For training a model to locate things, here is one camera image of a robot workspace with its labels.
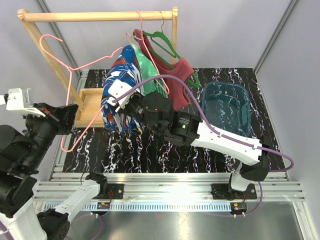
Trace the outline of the green white patterned trousers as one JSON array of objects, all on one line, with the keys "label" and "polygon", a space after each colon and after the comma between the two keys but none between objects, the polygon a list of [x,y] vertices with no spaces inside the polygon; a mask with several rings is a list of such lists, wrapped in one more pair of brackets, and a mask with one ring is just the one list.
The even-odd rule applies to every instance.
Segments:
[{"label": "green white patterned trousers", "polygon": [[[153,76],[157,76],[158,72],[153,65],[153,63],[142,53],[141,49],[134,43],[130,44],[134,49],[136,58],[139,63],[141,78],[142,80],[151,78]],[[152,92],[158,92],[162,94],[165,98],[168,97],[168,94],[164,91],[164,89],[157,83],[157,81],[151,80],[142,86],[143,92],[145,95],[150,94]]]}]

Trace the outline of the blue patterned trousers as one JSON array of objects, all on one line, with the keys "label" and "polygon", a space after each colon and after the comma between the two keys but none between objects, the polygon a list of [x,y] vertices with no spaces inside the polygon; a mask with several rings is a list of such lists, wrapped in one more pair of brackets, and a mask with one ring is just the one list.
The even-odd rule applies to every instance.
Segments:
[{"label": "blue patterned trousers", "polygon": [[129,96],[113,102],[141,81],[141,68],[135,50],[132,45],[127,45],[113,63],[103,85],[100,106],[103,124],[107,130],[117,130],[120,133],[125,130],[139,134],[143,132],[144,127],[137,118],[121,113]]}]

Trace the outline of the pink wire hanger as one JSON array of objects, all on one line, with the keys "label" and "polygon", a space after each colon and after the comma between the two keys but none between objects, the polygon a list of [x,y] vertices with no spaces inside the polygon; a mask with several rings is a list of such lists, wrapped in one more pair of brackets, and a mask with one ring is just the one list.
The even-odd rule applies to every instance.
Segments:
[{"label": "pink wire hanger", "polygon": [[[92,62],[89,62],[85,65],[82,65],[82,66],[79,66],[79,67],[71,67],[69,65],[67,65],[66,63],[64,63],[62,60],[58,59],[53,53],[49,53],[48,50],[45,49],[44,47],[44,41],[45,41],[45,38],[46,37],[50,37],[50,38],[53,38],[59,42],[63,42],[63,40],[57,36],[54,36],[52,34],[43,34],[40,38],[39,38],[39,45],[40,45],[40,48],[47,54],[49,55],[51,58],[53,58],[54,60],[56,60],[59,64],[61,64],[63,67],[65,67],[68,72],[69,72],[69,81],[68,81],[68,86],[67,86],[67,97],[66,97],[66,106],[69,105],[69,99],[70,99],[70,91],[71,91],[71,83],[72,83],[72,77],[73,77],[73,72],[74,71],[77,71],[77,70],[81,70],[83,68],[86,68],[88,66],[91,66],[97,62],[100,62],[104,59],[111,59],[114,57],[114,55],[119,52],[120,50],[123,49],[123,47],[119,47],[117,48],[116,50],[114,50],[112,52],[111,55],[105,55],[101,58],[98,58]],[[103,109],[103,107],[100,107],[100,109],[98,110],[98,112],[95,114],[95,116],[92,118],[92,120],[90,121],[90,123],[87,125],[87,127],[84,129],[84,131],[81,133],[81,135],[78,137],[78,139],[76,140],[76,142],[74,143],[74,145],[72,146],[71,149],[65,149],[64,148],[64,141],[65,141],[65,137],[63,136],[61,138],[61,142],[60,142],[60,149],[65,152],[65,153],[70,153],[72,152],[75,147],[78,145],[78,143],[80,142],[80,140],[83,138],[83,136],[85,135],[85,133],[88,131],[88,129],[92,126],[92,124],[94,123],[94,121],[96,120],[96,118],[98,117],[98,115],[101,113],[101,110]]]},{"label": "pink wire hanger", "polygon": [[[154,66],[155,69],[156,69],[156,72],[157,72],[158,75],[159,75],[159,74],[160,74],[159,69],[157,68],[157,65],[155,64],[155,61],[154,61],[154,59],[153,59],[153,57],[152,57],[152,55],[151,55],[151,53],[150,53],[150,51],[149,51],[146,43],[145,43],[145,40],[144,40],[142,15],[141,15],[141,13],[140,13],[138,10],[136,10],[135,12],[138,14],[139,20],[140,20],[140,24],[141,24],[141,29],[140,29],[141,38],[138,38],[138,37],[130,34],[129,32],[126,32],[125,35],[126,35],[127,40],[128,40],[128,42],[129,42],[130,44],[132,43],[132,42],[131,42],[131,38],[142,41],[143,46],[145,47],[145,49],[146,49],[146,51],[147,51],[147,53],[148,53],[149,59],[151,60],[153,66]],[[164,91],[167,95],[169,95],[170,90],[169,90],[166,82],[164,81],[164,79],[161,77],[159,80],[156,79],[156,82],[157,82],[158,85],[163,89],[163,91]]]}]

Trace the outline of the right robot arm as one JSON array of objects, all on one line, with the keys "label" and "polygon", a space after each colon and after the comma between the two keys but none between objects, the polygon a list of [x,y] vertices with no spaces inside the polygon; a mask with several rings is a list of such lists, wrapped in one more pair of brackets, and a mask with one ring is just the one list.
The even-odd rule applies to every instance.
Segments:
[{"label": "right robot arm", "polygon": [[228,183],[213,183],[215,200],[250,199],[255,182],[262,182],[269,173],[270,161],[260,148],[259,139],[243,137],[216,129],[200,117],[176,111],[172,100],[157,92],[141,95],[138,92],[115,104],[118,113],[137,118],[150,131],[177,146],[193,146],[213,150],[240,161]]}]

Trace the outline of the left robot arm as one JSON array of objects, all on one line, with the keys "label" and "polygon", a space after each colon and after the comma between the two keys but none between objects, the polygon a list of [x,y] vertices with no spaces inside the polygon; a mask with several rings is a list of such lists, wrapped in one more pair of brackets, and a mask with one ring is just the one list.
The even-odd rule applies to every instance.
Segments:
[{"label": "left robot arm", "polygon": [[71,133],[78,105],[34,107],[39,113],[24,116],[24,134],[7,124],[0,127],[0,229],[9,240],[63,240],[85,204],[107,196],[108,182],[102,173],[91,172],[63,203],[36,213],[33,175],[55,137]]}]

